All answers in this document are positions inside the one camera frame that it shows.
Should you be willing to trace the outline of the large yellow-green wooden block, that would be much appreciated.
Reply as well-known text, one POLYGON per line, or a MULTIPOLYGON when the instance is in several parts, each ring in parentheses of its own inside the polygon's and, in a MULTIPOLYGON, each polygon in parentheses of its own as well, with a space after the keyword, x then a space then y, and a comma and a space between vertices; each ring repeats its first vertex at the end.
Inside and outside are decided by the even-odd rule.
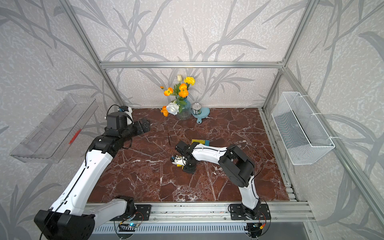
POLYGON ((206 141, 205 140, 192 139, 192 143, 199 143, 199 144, 205 145, 206 141))

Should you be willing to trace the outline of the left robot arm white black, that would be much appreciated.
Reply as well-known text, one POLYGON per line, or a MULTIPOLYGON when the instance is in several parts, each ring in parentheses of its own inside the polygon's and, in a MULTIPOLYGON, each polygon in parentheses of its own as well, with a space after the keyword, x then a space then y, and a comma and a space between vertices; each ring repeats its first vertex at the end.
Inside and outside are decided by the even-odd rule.
POLYGON ((147 119, 133 121, 131 112, 114 112, 106 116, 105 132, 86 150, 85 160, 63 194, 48 210, 40 210, 34 222, 41 236, 48 240, 87 240, 95 228, 124 216, 132 218, 137 208, 132 197, 118 196, 110 202, 85 211, 86 203, 106 167, 124 143, 147 133, 147 119))

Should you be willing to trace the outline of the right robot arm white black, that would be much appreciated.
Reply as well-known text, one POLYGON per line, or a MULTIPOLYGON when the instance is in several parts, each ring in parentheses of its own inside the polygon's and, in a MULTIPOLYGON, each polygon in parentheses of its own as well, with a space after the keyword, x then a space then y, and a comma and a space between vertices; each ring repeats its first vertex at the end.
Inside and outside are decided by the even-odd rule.
POLYGON ((229 180, 238 186, 242 197, 242 209, 248 219, 259 216, 261 205, 254 182, 255 165, 236 145, 229 147, 211 147, 197 142, 190 145, 180 141, 175 150, 179 153, 171 156, 172 164, 182 167, 186 173, 194 174, 197 163, 209 162, 219 165, 229 180))

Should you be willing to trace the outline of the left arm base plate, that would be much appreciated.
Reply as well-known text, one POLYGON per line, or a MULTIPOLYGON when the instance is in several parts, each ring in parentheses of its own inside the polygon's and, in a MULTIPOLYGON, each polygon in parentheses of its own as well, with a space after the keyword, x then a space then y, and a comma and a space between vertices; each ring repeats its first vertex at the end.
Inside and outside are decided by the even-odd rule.
POLYGON ((135 205, 136 207, 136 212, 132 215, 127 215, 124 214, 122 216, 116 217, 116 221, 149 221, 150 219, 150 214, 151 214, 151 208, 152 205, 147 205, 147 204, 139 204, 135 205))

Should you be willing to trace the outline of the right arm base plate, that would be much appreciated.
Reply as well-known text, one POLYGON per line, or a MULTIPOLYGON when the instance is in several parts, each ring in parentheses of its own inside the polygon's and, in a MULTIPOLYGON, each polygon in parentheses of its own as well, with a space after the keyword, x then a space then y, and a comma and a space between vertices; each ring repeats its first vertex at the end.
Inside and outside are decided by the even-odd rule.
POLYGON ((266 203, 259 202, 254 209, 246 208, 243 204, 230 204, 228 211, 231 214, 231 220, 271 220, 270 209, 266 203))

